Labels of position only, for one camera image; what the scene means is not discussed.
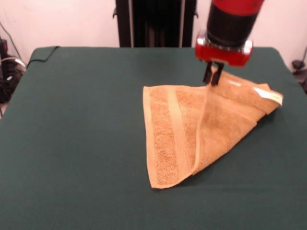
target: tan towel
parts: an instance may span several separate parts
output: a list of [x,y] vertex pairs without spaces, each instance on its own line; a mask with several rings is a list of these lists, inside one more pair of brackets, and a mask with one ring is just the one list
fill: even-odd
[[144,87],[147,169],[152,188],[169,188],[226,154],[282,105],[267,84],[223,72],[216,87]]

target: cable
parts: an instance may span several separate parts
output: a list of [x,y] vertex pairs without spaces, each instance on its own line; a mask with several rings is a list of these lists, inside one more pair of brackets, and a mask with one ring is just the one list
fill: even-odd
[[19,54],[19,51],[18,51],[18,49],[17,49],[17,47],[16,47],[16,45],[15,45],[15,43],[14,43],[14,41],[13,41],[11,35],[10,35],[10,33],[4,28],[4,26],[2,25],[1,22],[0,22],[0,26],[2,27],[2,29],[4,30],[4,32],[9,36],[9,38],[10,38],[10,40],[11,40],[11,42],[12,42],[12,44],[13,44],[13,46],[14,46],[16,52],[17,52],[17,55],[18,55],[19,59],[21,60],[21,56],[20,56],[20,54]]
[[301,67],[300,67],[300,68],[303,67],[303,63],[304,63],[304,60],[305,60],[305,58],[306,58],[306,54],[307,54],[307,47],[306,47],[306,49],[305,49],[305,53],[304,53],[304,56],[303,56],[303,59],[302,59]]

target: towel tag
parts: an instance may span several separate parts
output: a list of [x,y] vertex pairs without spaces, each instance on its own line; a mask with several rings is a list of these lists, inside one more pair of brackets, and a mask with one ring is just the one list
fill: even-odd
[[260,95],[260,97],[265,99],[270,99],[277,102],[280,106],[283,105],[283,97],[277,93],[268,92],[259,88],[255,88],[254,90]]

